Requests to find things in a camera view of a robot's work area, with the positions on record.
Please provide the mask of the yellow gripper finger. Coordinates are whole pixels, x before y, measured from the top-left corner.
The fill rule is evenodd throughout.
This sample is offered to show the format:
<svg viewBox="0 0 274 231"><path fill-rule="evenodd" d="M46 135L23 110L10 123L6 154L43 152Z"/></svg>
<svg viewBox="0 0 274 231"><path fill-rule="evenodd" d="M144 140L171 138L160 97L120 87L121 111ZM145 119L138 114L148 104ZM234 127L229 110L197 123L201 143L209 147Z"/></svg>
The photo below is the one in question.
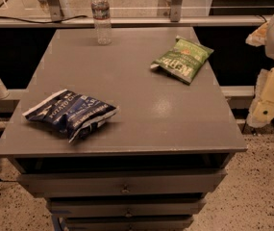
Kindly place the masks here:
<svg viewBox="0 0 274 231"><path fill-rule="evenodd" d="M250 34L246 38L245 42L255 47L265 45L267 27L268 23L263 23L259 28L257 28L252 34Z"/></svg>
<svg viewBox="0 0 274 231"><path fill-rule="evenodd" d="M255 86L255 97L249 108L247 124L262 128L274 118L274 67L262 69Z"/></svg>

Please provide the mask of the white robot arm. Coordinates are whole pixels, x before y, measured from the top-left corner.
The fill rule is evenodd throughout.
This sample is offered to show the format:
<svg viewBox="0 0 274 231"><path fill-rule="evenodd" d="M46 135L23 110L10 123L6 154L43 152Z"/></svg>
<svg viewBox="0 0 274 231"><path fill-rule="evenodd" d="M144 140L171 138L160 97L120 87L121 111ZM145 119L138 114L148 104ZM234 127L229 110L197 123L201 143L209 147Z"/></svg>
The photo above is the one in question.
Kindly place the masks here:
<svg viewBox="0 0 274 231"><path fill-rule="evenodd" d="M252 46L264 46L265 55L274 60L274 14L246 41ZM249 108L247 124L253 128L262 128L274 118L274 67L270 70L262 69L255 85L255 97Z"/></svg>

